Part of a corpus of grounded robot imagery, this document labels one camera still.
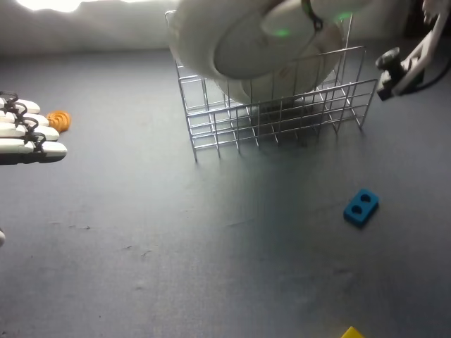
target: metal wire rack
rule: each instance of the metal wire rack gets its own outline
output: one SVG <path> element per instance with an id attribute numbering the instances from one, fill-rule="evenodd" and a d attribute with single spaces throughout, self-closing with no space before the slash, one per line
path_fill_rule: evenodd
<path id="1" fill-rule="evenodd" d="M 168 25 L 173 13 L 166 13 Z M 199 150 L 211 147 L 220 156 L 220 148 L 225 145 L 234 144 L 240 151 L 243 142 L 251 141 L 260 147 L 263 139 L 272 138 L 280 144 L 281 136 L 287 133 L 300 140 L 303 132 L 313 130 L 319 138 L 324 126 L 331 126 L 338 135 L 347 121 L 354 121 L 362 129 L 378 80 L 361 80 L 366 47 L 348 47 L 351 29 L 352 17 L 347 22 L 344 49 L 308 57 L 340 55 L 331 74 L 322 83 L 316 83 L 314 91 L 265 102 L 252 101 L 252 81 L 251 103 L 241 104 L 233 101 L 229 93 L 223 93 L 213 80 L 193 74 L 175 61 L 194 159 L 197 161 Z"/>

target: yellow block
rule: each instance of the yellow block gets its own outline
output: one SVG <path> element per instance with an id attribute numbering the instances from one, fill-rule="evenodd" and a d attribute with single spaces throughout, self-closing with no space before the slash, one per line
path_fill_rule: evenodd
<path id="1" fill-rule="evenodd" d="M 362 336 L 359 331 L 357 331 L 353 327 L 350 327 L 349 329 L 347 329 L 346 333 L 341 338 L 365 338 L 365 337 Z"/>

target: gray table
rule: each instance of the gray table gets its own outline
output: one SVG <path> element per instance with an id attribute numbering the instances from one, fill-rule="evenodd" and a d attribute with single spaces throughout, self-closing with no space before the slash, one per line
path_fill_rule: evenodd
<path id="1" fill-rule="evenodd" d="M 396 43 L 369 46 L 365 78 Z M 196 164 L 167 51 L 0 75 L 73 115 L 66 159 L 0 168 L 0 337 L 451 336 L 449 76 L 375 99 L 363 134 Z M 361 187 L 381 198 L 364 231 L 342 219 Z"/>

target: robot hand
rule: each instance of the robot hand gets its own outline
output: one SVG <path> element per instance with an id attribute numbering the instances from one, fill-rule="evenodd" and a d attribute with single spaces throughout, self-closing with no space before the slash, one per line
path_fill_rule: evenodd
<path id="1" fill-rule="evenodd" d="M 401 61 L 400 49 L 395 48 L 383 54 L 376 61 L 377 68 L 384 70 L 377 89 L 382 101 L 392 96 L 411 94 L 429 88 L 441 80 L 451 68 L 450 61 L 436 79 L 428 84 L 420 85 L 423 82 L 424 69 L 431 63 L 440 36 L 445 29 L 450 8 L 451 0 L 424 0 L 425 23 L 430 23 L 434 18 L 438 17 L 434 28 L 405 60 Z"/>

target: blue toy brick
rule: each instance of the blue toy brick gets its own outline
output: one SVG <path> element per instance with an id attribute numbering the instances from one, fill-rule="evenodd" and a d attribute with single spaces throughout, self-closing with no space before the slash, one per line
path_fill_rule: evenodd
<path id="1" fill-rule="evenodd" d="M 379 198 L 369 190 L 362 189 L 346 207 L 344 217 L 357 227 L 363 227 L 378 207 Z"/>

